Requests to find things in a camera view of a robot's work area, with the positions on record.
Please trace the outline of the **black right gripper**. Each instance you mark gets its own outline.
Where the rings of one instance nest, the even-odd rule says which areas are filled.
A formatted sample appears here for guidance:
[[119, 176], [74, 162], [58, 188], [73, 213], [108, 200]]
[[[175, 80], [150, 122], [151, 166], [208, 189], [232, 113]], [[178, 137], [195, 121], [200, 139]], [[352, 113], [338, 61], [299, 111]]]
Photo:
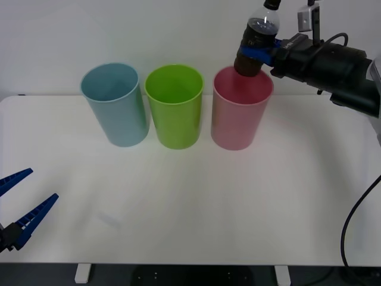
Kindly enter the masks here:
[[312, 40], [302, 33], [290, 39], [275, 39], [272, 46], [264, 48], [241, 45], [237, 66], [241, 68], [248, 59], [255, 60], [272, 67], [271, 75], [279, 79], [287, 77], [306, 84], [320, 84], [319, 79], [314, 77], [312, 67], [304, 66], [316, 49]]

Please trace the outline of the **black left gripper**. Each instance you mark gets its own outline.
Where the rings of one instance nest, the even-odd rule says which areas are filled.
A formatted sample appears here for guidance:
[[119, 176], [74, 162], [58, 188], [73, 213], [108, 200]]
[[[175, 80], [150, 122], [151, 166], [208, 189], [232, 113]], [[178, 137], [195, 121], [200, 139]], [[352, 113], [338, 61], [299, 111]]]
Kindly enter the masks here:
[[[3, 196], [32, 173], [33, 170], [28, 168], [0, 179], [0, 196]], [[58, 194], [52, 194], [43, 203], [6, 228], [0, 224], [0, 252], [5, 249], [9, 251], [14, 248], [16, 250], [22, 249], [58, 198]]]

